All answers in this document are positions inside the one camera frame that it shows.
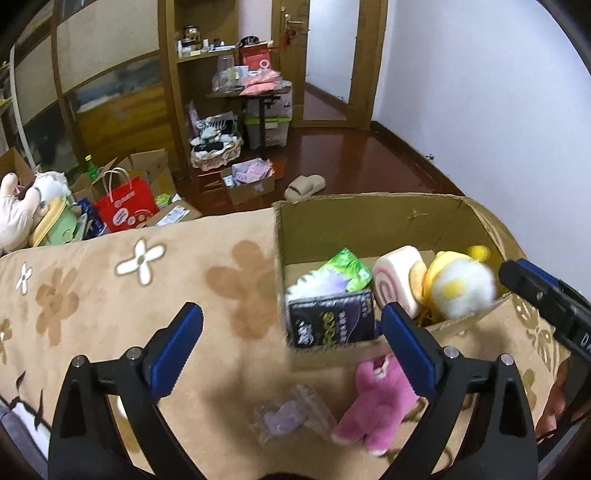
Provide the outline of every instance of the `small cardboard box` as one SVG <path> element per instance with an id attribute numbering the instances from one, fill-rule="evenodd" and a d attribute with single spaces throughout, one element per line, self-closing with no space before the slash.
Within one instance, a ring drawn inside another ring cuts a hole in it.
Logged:
<path id="1" fill-rule="evenodd" d="M 149 152 L 132 153 L 118 166 L 127 170 L 129 176 L 146 180 L 150 184 L 150 190 L 152 190 L 154 197 L 161 193 L 168 193 L 171 197 L 174 197 L 177 193 L 173 176 L 168 167 L 168 155 L 163 148 Z"/>
<path id="2" fill-rule="evenodd" d="M 201 218 L 203 215 L 199 210 L 189 205 L 184 200 L 178 200 L 164 207 L 160 212 L 148 219 L 144 223 L 140 223 L 136 228 L 144 228 L 147 226 L 163 226 L 171 223 L 188 222 Z"/>
<path id="3" fill-rule="evenodd" d="M 80 175 L 76 181 L 70 186 L 70 191 L 74 196 L 76 201 L 82 200 L 83 198 L 88 198 L 89 201 L 94 205 L 98 202 L 101 198 L 107 195 L 105 187 L 103 185 L 103 176 L 105 176 L 105 172 L 116 167 L 118 165 L 117 159 L 111 160 L 107 165 L 101 167 L 99 169 L 99 175 L 97 176 L 95 181 L 92 181 L 88 174 L 83 173 Z M 120 180 L 118 179 L 117 175 L 113 175 L 112 180 L 112 188 L 115 188 L 117 185 L 120 184 Z"/>
<path id="4" fill-rule="evenodd" d="M 24 187 L 28 187 L 35 181 L 35 174 L 31 167 L 14 147 L 0 157 L 0 180 L 9 173 L 16 173 L 20 185 Z"/>
<path id="5" fill-rule="evenodd" d="M 227 176 L 232 176 L 232 169 L 231 168 L 224 168 L 220 175 L 222 176 L 222 183 L 223 179 Z M 230 196 L 230 200 L 234 205 L 238 205 L 239 203 L 245 202 L 247 200 L 260 197 L 266 193 L 271 193 L 275 190 L 275 175 L 271 175 L 265 179 L 255 181 L 253 183 L 245 183 L 239 185 L 238 187 L 228 187 L 225 183 L 224 186 L 228 195 Z"/>
<path id="6" fill-rule="evenodd" d="M 404 245 L 413 245 L 421 251 L 426 263 L 439 251 L 466 252 L 472 245 L 485 245 L 491 250 L 487 264 L 494 272 L 498 272 L 507 259 L 525 257 L 505 225 L 482 205 L 465 197 L 425 193 L 334 195 L 312 197 L 297 203 L 276 202 L 273 209 L 280 319 L 296 368 L 357 364 L 389 352 L 383 337 L 350 345 L 292 347 L 285 290 L 343 247 L 357 255 L 368 268 L 372 268 L 382 255 Z M 511 296 L 498 278 L 497 293 L 493 309 Z M 436 323 L 427 329 L 444 343 L 493 309 Z"/>

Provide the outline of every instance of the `metal screw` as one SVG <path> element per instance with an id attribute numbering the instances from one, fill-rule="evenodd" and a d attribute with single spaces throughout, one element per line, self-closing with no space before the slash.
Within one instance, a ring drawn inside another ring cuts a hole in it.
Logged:
<path id="1" fill-rule="evenodd" d="M 503 362 L 506 366 L 513 365 L 513 357 L 508 353 L 503 353 L 501 355 L 501 362 Z"/>
<path id="2" fill-rule="evenodd" d="M 460 355 L 460 351 L 456 347 L 448 345 L 443 347 L 443 354 L 448 358 L 456 358 Z"/>
<path id="3" fill-rule="evenodd" d="M 129 350 L 125 352 L 125 356 L 130 360 L 136 360 L 140 356 L 142 356 L 142 349 L 139 346 L 133 346 Z"/>
<path id="4" fill-rule="evenodd" d="M 76 355 L 72 360 L 73 367 L 81 367 L 86 362 L 86 357 L 84 355 Z"/>

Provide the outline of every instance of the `beige slipper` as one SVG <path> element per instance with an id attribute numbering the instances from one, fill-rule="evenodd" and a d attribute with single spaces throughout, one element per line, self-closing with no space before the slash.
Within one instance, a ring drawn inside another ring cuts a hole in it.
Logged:
<path id="1" fill-rule="evenodd" d="M 290 202 L 299 202 L 315 193 L 321 191 L 326 187 L 326 180 L 320 175 L 310 175 L 304 177 L 303 175 L 297 177 L 290 183 L 285 191 L 285 199 Z"/>

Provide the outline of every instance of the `bottle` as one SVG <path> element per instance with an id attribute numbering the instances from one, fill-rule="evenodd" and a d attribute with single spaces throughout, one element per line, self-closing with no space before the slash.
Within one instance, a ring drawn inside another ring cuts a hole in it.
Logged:
<path id="1" fill-rule="evenodd" d="M 87 155 L 86 158 L 86 166 L 87 166 L 87 173 L 88 176 L 90 177 L 90 179 L 92 181 L 95 181 L 98 176 L 99 176 L 99 169 L 97 168 L 97 166 L 92 163 L 92 155 Z"/>

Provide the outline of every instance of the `black package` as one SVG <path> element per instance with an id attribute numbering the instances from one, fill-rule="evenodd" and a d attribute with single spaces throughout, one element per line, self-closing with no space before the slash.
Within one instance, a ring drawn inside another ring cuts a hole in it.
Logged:
<path id="1" fill-rule="evenodd" d="M 376 325 L 371 290 L 294 300 L 288 305 L 296 348 L 374 340 Z"/>

